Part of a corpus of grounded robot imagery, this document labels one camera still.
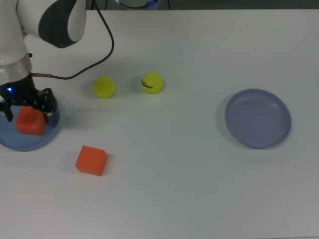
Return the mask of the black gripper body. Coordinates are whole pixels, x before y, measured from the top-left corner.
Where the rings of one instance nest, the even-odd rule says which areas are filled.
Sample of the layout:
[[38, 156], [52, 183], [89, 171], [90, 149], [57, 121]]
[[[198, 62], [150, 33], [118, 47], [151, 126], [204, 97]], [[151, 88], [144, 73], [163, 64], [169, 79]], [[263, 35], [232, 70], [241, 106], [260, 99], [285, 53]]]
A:
[[1, 85], [0, 96], [4, 99], [4, 102], [0, 104], [1, 109], [10, 108], [12, 105], [43, 108], [31, 74], [21, 80]]

